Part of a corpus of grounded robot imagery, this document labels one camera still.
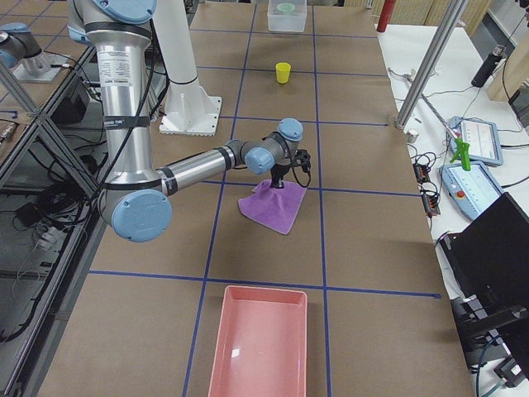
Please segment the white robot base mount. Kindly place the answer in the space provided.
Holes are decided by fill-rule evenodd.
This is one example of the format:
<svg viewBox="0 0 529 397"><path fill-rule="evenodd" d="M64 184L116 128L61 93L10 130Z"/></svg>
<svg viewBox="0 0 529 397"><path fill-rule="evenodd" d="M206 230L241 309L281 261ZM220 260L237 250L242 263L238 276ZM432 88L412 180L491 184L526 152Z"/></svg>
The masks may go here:
<svg viewBox="0 0 529 397"><path fill-rule="evenodd" d="M184 2L158 1L153 21L169 78L160 131L213 136L222 99L208 95L199 82Z"/></svg>

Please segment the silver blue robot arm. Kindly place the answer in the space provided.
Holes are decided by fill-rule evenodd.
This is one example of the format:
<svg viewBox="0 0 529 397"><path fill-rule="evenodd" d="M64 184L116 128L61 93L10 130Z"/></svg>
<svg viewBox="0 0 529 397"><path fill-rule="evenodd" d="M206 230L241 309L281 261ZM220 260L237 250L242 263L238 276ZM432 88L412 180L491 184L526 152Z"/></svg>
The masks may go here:
<svg viewBox="0 0 529 397"><path fill-rule="evenodd" d="M303 125L285 118L260 141L232 140L160 168L152 165L149 46L160 48L167 73L163 133L211 136L222 101L199 83L188 18L181 1L71 1L69 34L97 52L103 126L109 168L98 191L98 210L120 237L131 242L157 238L169 225L169 198L182 189L241 166L270 173L249 197L242 215L278 233L290 232L305 188L284 180L307 163L299 148Z"/></svg>

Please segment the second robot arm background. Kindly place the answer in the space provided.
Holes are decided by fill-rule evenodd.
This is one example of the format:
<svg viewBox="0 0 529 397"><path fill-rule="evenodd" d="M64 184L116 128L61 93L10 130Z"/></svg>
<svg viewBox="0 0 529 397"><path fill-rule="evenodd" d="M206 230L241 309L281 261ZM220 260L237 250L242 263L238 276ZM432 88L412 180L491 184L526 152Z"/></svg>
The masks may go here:
<svg viewBox="0 0 529 397"><path fill-rule="evenodd" d="M12 69L41 53L41 46L26 24L12 22L1 26L1 62L5 67Z"/></svg>

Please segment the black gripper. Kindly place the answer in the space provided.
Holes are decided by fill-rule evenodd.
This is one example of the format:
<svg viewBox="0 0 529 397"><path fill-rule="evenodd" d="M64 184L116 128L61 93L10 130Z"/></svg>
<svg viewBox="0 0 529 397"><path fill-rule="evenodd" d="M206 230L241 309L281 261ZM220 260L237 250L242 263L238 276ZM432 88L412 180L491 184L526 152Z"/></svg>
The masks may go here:
<svg viewBox="0 0 529 397"><path fill-rule="evenodd" d="M283 184L284 176L290 171L290 169L290 165L274 165L270 170L271 184Z"/></svg>

